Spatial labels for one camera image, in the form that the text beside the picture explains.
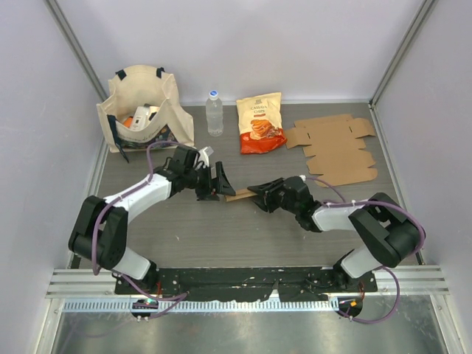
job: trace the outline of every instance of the clear plastic bottle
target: clear plastic bottle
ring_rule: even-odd
[[[206,100],[206,122],[209,135],[220,136],[223,133],[223,103],[216,91],[211,91]]]

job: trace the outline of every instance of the red and yellow bag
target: red and yellow bag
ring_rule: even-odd
[[[237,100],[241,153],[268,153],[284,145],[280,100],[282,93]]]

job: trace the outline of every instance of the chip bag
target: chip bag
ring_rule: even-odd
[[[276,92],[236,101],[241,153],[268,153],[287,142],[280,116],[281,97]]]

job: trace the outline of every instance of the unfolded cardboard box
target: unfolded cardboard box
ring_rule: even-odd
[[[296,121],[295,128],[286,130],[285,135],[287,148],[304,145],[305,156],[314,156],[307,162],[310,173],[322,175],[320,178],[332,185],[377,177],[372,154],[362,150],[366,147],[362,138],[375,135],[367,119],[354,119],[350,114],[303,119]]]

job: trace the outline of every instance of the black bag strap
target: black bag strap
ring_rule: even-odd
[[[161,79],[162,72],[165,72],[164,68],[162,68],[162,67],[157,68],[157,70],[156,70],[156,76],[157,76],[159,79]]]
[[[111,114],[107,114],[106,117],[108,118],[108,123],[110,124],[111,135],[113,135],[113,141],[115,142],[115,146],[118,148],[119,153],[123,156],[127,163],[130,163],[130,160],[126,156],[125,151],[121,147],[121,139],[118,136],[117,131],[117,118]]]
[[[120,80],[123,80],[126,77],[125,70],[123,70],[123,69],[119,70],[118,72],[115,72],[115,74],[118,75]]]

